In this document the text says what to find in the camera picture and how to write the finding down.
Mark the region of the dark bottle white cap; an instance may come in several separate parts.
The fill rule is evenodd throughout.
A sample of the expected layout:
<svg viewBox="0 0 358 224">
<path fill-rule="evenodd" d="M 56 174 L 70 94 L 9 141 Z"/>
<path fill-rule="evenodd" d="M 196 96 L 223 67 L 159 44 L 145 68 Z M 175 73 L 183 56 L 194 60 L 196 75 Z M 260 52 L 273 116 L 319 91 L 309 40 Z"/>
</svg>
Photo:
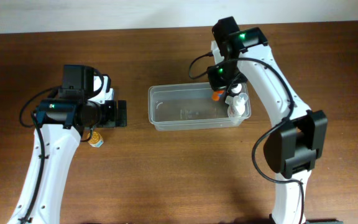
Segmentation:
<svg viewBox="0 0 358 224">
<path fill-rule="evenodd" d="M 229 90 L 229 94 L 230 95 L 238 95 L 242 90 L 242 84 L 238 83 L 235 84 L 231 87 L 231 89 Z"/>
</svg>

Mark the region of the orange tube white cap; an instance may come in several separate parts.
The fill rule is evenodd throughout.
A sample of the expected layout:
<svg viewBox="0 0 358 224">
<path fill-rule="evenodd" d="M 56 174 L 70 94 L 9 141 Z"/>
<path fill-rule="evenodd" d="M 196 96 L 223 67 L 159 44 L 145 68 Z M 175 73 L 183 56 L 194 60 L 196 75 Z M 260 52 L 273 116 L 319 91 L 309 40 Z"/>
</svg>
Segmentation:
<svg viewBox="0 0 358 224">
<path fill-rule="evenodd" d="M 219 101 L 224 94 L 224 90 L 214 91 L 212 94 L 213 101 Z"/>
</svg>

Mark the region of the white spray bottle clear cap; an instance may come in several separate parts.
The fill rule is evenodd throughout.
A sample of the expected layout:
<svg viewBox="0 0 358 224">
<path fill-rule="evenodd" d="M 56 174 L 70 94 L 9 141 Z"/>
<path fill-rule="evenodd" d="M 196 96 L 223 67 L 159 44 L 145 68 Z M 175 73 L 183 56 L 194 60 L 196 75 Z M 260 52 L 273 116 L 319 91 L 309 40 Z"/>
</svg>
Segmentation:
<svg viewBox="0 0 358 224">
<path fill-rule="evenodd" d="M 230 118 L 241 117 L 246 110 L 246 103 L 249 97 L 246 93 L 240 93 L 236 96 L 227 96 L 225 103 L 229 105 L 227 115 Z"/>
</svg>

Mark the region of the tiger balm jar gold lid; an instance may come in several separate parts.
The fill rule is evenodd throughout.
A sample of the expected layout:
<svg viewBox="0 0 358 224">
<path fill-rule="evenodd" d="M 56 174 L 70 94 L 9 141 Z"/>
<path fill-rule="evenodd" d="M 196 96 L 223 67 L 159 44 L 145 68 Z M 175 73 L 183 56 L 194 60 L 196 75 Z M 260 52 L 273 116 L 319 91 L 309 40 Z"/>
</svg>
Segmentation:
<svg viewBox="0 0 358 224">
<path fill-rule="evenodd" d="M 92 147 L 101 147 L 104 143 L 103 137 L 96 131 L 89 133 L 87 136 L 88 143 Z"/>
</svg>

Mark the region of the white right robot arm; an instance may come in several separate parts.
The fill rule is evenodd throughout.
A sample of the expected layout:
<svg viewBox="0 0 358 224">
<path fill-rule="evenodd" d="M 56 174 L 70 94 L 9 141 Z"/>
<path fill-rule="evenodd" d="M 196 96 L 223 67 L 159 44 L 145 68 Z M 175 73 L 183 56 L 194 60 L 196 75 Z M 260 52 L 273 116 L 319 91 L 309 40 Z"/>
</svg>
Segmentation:
<svg viewBox="0 0 358 224">
<path fill-rule="evenodd" d="M 275 173 L 273 223 L 306 223 L 306 185 L 316 161 L 322 156 L 328 119 L 313 111 L 296 94 L 279 69 L 266 36 L 260 28 L 240 30 L 233 17 L 220 19 L 212 28 L 211 53 L 215 64 L 205 72 L 213 91 L 229 91 L 249 82 L 264 105 L 272 127 L 255 142 L 255 153 L 264 145 L 264 157 Z"/>
</svg>

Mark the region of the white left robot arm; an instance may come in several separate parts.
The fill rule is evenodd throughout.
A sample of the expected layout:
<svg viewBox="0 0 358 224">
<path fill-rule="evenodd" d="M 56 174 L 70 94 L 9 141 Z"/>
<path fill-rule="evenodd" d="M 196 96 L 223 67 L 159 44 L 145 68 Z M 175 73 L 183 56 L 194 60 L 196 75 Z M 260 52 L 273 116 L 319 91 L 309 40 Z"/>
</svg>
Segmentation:
<svg viewBox="0 0 358 224">
<path fill-rule="evenodd" d="M 127 103 L 45 99 L 31 114 L 35 126 L 32 157 L 9 223 L 59 223 L 62 198 L 82 135 L 95 128 L 127 125 Z"/>
</svg>

